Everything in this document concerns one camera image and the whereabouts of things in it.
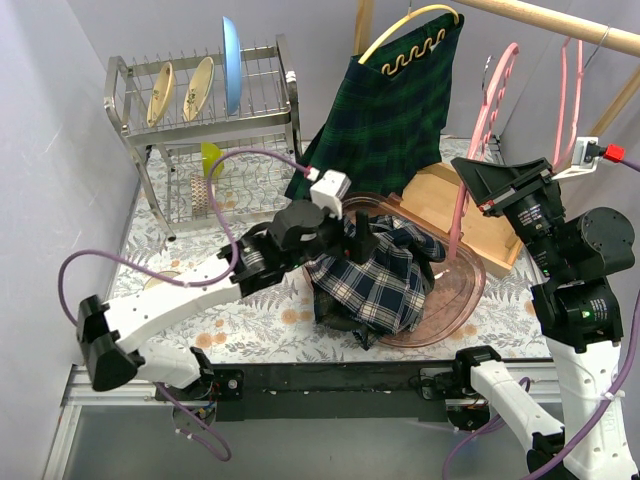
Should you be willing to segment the navy cream plaid skirt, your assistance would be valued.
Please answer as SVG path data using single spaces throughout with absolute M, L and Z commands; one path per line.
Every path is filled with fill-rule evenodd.
M 322 255 L 305 265 L 315 322 L 352 333 L 364 350 L 417 328 L 435 287 L 432 265 L 446 259 L 441 241 L 404 218 L 378 215 L 369 226 L 379 243 L 365 263 Z

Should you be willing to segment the pink wavy hanger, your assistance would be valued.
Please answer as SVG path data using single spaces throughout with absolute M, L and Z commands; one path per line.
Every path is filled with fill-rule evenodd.
M 498 60 L 491 79 L 482 86 L 482 104 L 472 132 L 466 159 L 484 161 L 486 148 L 492 136 L 494 125 L 503 102 L 507 82 L 512 75 L 515 60 L 519 54 L 519 45 L 512 42 Z M 462 235 L 462 219 L 468 208 L 468 191 L 461 182 L 457 191 L 451 226 L 449 229 L 448 257 L 456 258 L 458 244 Z

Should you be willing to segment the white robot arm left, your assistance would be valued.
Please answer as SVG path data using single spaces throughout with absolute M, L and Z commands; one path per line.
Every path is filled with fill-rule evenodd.
M 329 208 L 295 201 L 215 256 L 150 290 L 112 301 L 85 298 L 76 337 L 93 389 L 146 380 L 180 389 L 193 400 L 205 398 L 219 379 L 204 352 L 156 345 L 152 337 L 201 311 L 274 286 L 322 255 L 363 264 L 378 243 L 367 213 L 357 212 L 355 231 L 348 234 Z

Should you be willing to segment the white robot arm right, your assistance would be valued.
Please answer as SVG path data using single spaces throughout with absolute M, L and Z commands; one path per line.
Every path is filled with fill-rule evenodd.
M 489 346 L 460 350 L 452 383 L 480 395 L 520 442 L 533 479 L 635 479 L 621 387 L 635 357 L 608 278 L 634 265 L 630 221 L 609 207 L 567 219 L 545 159 L 504 166 L 452 162 L 479 210 L 505 217 L 543 274 L 532 304 L 555 366 L 563 416 L 549 415 Z

